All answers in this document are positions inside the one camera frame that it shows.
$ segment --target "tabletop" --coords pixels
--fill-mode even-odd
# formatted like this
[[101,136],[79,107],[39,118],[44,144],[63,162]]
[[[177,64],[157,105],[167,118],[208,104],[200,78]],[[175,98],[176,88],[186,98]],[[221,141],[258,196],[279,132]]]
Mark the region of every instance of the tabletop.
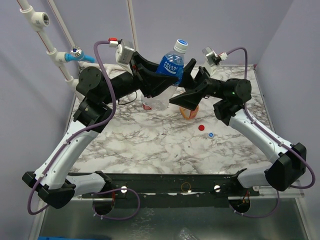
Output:
[[[195,76],[198,69],[192,71]],[[113,78],[122,71],[114,70]],[[244,78],[244,67],[223,66],[215,79]],[[270,127],[253,67],[247,79],[252,85],[250,112]],[[176,94],[182,93],[178,88]],[[83,151],[71,172],[140,174],[234,174],[243,168],[268,166],[265,155],[246,137],[217,120],[213,104],[220,99],[202,99],[194,119],[184,119],[179,106],[170,104],[164,111],[144,110],[137,99],[117,105],[114,118]],[[120,100],[129,102],[132,93]],[[73,111],[79,106],[76,100]],[[204,131],[198,129],[204,125]]]

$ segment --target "water bottle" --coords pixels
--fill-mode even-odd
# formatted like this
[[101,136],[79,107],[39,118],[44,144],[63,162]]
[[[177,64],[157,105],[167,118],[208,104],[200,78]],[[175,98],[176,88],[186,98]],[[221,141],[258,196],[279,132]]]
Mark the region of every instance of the water bottle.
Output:
[[142,104],[149,106],[149,108],[157,111],[163,111],[169,106],[169,99],[172,98],[175,91],[177,90],[178,85],[182,81],[184,74],[184,63],[185,57],[184,54],[188,48],[188,43],[182,39],[178,39],[173,47],[173,51],[168,52],[163,56],[156,73],[177,77],[178,81],[168,87],[158,96],[152,98],[146,98],[143,95],[141,96]]

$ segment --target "robotic arm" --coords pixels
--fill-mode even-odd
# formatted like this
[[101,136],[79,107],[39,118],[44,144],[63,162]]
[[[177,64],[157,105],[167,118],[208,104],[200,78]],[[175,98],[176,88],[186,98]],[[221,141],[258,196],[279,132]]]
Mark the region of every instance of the robotic arm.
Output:
[[[156,74],[158,65],[147,61],[138,52],[134,52],[131,45],[124,41],[118,43],[116,52],[117,61],[125,69],[129,69],[127,72],[111,79],[116,99],[120,99],[138,89],[146,97],[155,97],[178,80],[176,77]],[[253,122],[259,121],[252,114],[250,115],[253,121],[248,119],[244,109],[244,104],[251,99],[251,84],[248,80],[232,78],[221,81],[211,78],[219,62],[227,58],[226,54],[211,53],[206,54],[206,57],[207,68],[210,69],[209,72],[211,73],[206,68],[199,67],[199,71],[193,79],[191,71],[196,64],[196,60],[192,59],[184,68],[183,79],[179,85],[184,87],[186,92],[171,98],[170,103],[194,110],[204,97],[220,98],[221,101],[213,105],[215,116],[227,126],[231,126],[246,136],[273,163],[270,168],[243,169],[235,175],[225,176],[223,181],[228,181],[227,184],[224,184],[226,186],[223,189],[225,196],[238,196],[238,192],[252,186],[272,186],[279,191],[284,191],[304,174],[306,167],[295,155],[257,128]],[[22,177],[22,180],[31,188],[34,187],[37,180],[41,179],[35,190],[41,199],[56,209],[65,206],[72,197],[116,188],[113,183],[114,180],[100,171],[85,175],[68,175],[69,170],[83,150],[102,132],[107,124],[90,131],[84,131],[68,142],[50,166],[46,175],[42,174],[60,146],[65,144],[72,134],[85,127],[102,122],[111,114],[111,109],[107,106],[111,102],[111,95],[98,68],[85,68],[79,76],[79,84],[76,86],[76,90],[83,94],[85,98],[75,112],[73,122],[65,136],[40,168],[35,172],[26,172]],[[280,139],[287,146],[291,146],[296,153],[306,159],[306,148],[302,144],[292,145],[263,126],[262,123],[259,124],[269,134]]]

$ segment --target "wall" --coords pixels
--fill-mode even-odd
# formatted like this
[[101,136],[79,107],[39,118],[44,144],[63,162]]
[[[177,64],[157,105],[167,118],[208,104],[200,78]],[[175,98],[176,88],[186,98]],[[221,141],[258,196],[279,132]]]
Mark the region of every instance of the wall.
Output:
[[[295,0],[257,67],[266,106],[276,132],[307,148],[317,178],[305,190],[306,203],[320,238],[320,1]],[[302,184],[310,183],[310,174]]]
[[[47,2],[30,4],[47,11],[49,37],[58,50],[68,50]],[[0,238],[26,240],[34,217],[27,212],[30,188],[21,177],[38,168],[60,141],[73,93],[16,1],[2,3],[0,22]],[[69,67],[77,73],[75,65]]]
[[[126,0],[55,0],[74,43],[94,56],[94,44],[111,37],[133,41]],[[104,63],[115,64],[115,49],[100,46]]]
[[[256,64],[274,36],[292,0],[132,0],[140,53],[159,62],[177,39],[189,43],[186,62],[205,60],[202,49],[218,53],[243,46]],[[244,65],[243,52],[224,64]]]

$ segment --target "marble surface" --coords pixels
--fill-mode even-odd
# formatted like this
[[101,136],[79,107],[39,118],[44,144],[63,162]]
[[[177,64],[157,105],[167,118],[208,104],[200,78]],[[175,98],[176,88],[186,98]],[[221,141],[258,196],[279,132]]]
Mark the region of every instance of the marble surface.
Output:
[[[110,77],[122,73],[111,72]],[[243,78],[244,67],[221,67],[214,78]],[[249,68],[252,85],[248,109],[269,126],[267,113],[255,73]],[[143,110],[141,93],[133,103],[118,105],[115,117],[76,161],[71,172],[143,174],[233,174],[243,168],[270,165],[264,154],[241,133],[224,125],[214,115],[219,99],[202,99],[195,119],[186,120],[179,106],[170,104],[165,111]],[[125,103],[135,93],[122,98]],[[79,106],[76,100],[73,110]],[[205,126],[199,131],[198,126]]]

